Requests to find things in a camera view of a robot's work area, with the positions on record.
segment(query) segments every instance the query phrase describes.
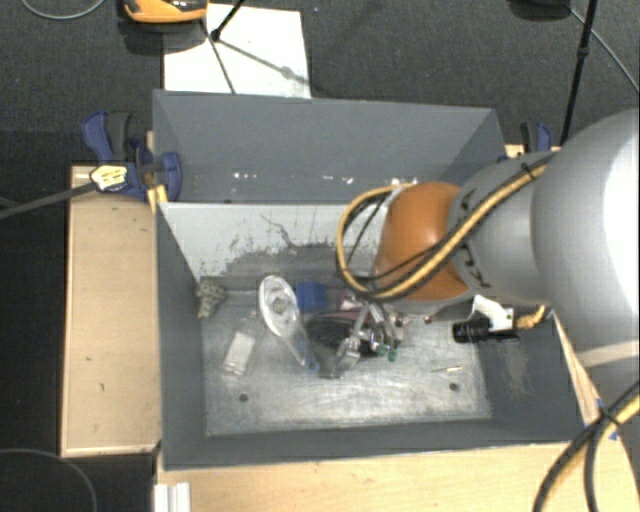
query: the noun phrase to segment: gray bin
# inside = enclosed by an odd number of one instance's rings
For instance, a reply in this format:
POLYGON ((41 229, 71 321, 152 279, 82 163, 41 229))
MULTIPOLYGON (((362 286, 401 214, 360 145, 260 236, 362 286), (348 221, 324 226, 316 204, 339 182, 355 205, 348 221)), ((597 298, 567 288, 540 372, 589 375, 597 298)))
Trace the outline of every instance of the gray bin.
MULTIPOLYGON (((361 362, 339 380, 304 373, 267 334, 244 377, 220 369, 266 275, 314 279, 336 300, 337 219, 358 192, 394 178, 460 183, 495 161, 492 111, 156 93, 154 132, 156 151, 178 151, 186 172, 181 202, 157 217, 167 469, 560 441, 581 428, 549 323, 521 343, 472 347, 450 337, 467 311, 417 319, 395 363, 361 362), (203 275, 229 298, 198 320, 203 275), (462 369, 433 371, 447 366, 462 369)), ((357 266, 370 265, 381 219, 357 266)))

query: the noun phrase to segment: scratched metal surface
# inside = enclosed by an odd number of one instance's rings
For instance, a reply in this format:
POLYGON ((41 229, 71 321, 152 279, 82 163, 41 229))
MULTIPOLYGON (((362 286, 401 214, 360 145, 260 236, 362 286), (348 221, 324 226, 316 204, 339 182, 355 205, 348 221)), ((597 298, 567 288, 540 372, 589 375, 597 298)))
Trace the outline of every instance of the scratched metal surface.
MULTIPOLYGON (((309 278, 323 282, 335 303, 342 287, 334 270, 334 240, 343 209, 163 205, 196 279, 219 276, 229 291, 218 312, 201 323, 208 435, 490 416, 476 349, 453 342, 448 321, 412 322, 395 363, 368 359, 339 380, 307 375, 266 329, 243 377, 221 370, 238 324, 256 308, 265 275, 278 273, 291 284, 309 278), (451 366, 461 370, 433 371, 451 366)), ((366 215, 359 218, 363 222, 366 215)), ((384 211, 361 242, 355 263, 363 269, 371 265, 383 218, 384 211)), ((347 250, 358 228, 347 239, 347 250)))

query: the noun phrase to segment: small screw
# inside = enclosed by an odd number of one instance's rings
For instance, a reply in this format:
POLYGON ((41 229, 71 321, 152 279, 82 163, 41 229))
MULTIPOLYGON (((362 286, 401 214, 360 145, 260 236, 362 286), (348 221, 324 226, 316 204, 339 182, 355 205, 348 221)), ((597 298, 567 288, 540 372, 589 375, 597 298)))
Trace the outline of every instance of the small screw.
POLYGON ((431 370, 431 373, 442 373, 442 372, 452 373, 452 372, 458 372, 460 370, 462 370, 462 366, 460 365, 446 366, 444 368, 436 368, 435 370, 431 370))
POLYGON ((398 316, 396 316, 396 319, 393 322, 393 325, 395 325, 396 327, 404 327, 406 320, 407 320, 406 315, 403 315, 402 313, 398 313, 398 316))

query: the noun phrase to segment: clamp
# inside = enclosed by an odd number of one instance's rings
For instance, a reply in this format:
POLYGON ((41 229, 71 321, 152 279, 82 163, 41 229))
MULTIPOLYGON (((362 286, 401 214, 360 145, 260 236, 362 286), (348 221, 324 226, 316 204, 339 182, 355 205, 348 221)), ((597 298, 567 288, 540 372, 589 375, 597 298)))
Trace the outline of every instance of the clamp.
POLYGON ((182 167, 177 153, 164 153, 155 162, 144 141, 129 137, 128 112, 94 112, 82 121, 82 138, 96 154, 100 166, 91 172, 98 191, 122 194, 145 201, 154 187, 164 185, 169 201, 182 186, 182 167))

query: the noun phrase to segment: yellow cable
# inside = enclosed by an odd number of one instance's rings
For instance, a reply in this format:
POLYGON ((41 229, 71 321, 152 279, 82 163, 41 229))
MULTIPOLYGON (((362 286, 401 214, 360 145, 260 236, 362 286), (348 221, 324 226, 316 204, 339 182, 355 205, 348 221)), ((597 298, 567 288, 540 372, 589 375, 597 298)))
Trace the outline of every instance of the yellow cable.
MULTIPOLYGON (((615 419, 620 424, 623 425, 631 418, 633 418, 636 414, 640 412, 640 393, 636 393, 635 396, 625 405, 618 414, 616 414, 615 419)), ((604 430, 603 438, 608 438, 614 430, 618 427, 615 423, 610 423, 607 425, 607 428, 604 430)))
MULTIPOLYGON (((395 295, 399 295, 408 291, 412 287, 416 287, 420 281, 426 277, 430 272, 432 272, 438 265, 440 265, 445 258, 449 256, 449 254, 455 249, 455 246, 458 242, 465 237, 469 232, 482 220, 482 218, 494 207, 496 207, 501 201, 508 198, 518 190, 520 190, 525 185, 531 183, 534 179, 540 177, 542 173, 546 169, 546 165, 540 165, 535 169, 532 169, 529 173, 523 174, 518 179, 513 182, 505 185, 500 190, 495 192, 493 195, 488 197, 484 203, 473 212, 458 228, 454 236, 445 243, 442 248, 435 253, 429 261, 427 261, 422 267, 420 267, 414 274, 410 275, 405 281, 399 283, 398 285, 390 288, 387 291, 372 293, 374 299, 387 299, 392 298, 395 295)), ((372 196, 377 194, 388 192, 389 190, 394 190, 396 187, 382 187, 372 191, 369 191, 365 194, 362 194, 355 201, 353 201, 347 210, 343 213, 340 218, 340 222, 338 224, 338 237, 336 238, 336 253, 338 257, 338 265, 340 271, 342 272, 343 277, 346 281, 356 290, 362 292, 371 292, 368 288, 361 285, 355 277, 351 274, 349 269, 347 268, 346 261, 344 258, 344 248, 342 247, 343 237, 342 232, 344 229, 344 225, 348 216, 353 212, 355 208, 357 208, 364 200, 369 199, 372 196)))
POLYGON ((347 223, 347 219, 351 213, 359 207, 366 200, 371 199, 377 195, 386 194, 387 192, 393 192, 398 188, 408 188, 412 186, 410 183, 402 183, 398 185, 389 185, 386 187, 379 187, 373 190, 369 190, 358 197, 356 197, 347 209, 342 213, 340 220, 338 221, 338 235, 336 236, 336 256, 338 258, 338 267, 340 268, 342 275, 346 281, 356 290, 361 292, 368 292, 369 289, 361 285, 347 269, 347 261, 344 254, 344 226, 347 223))

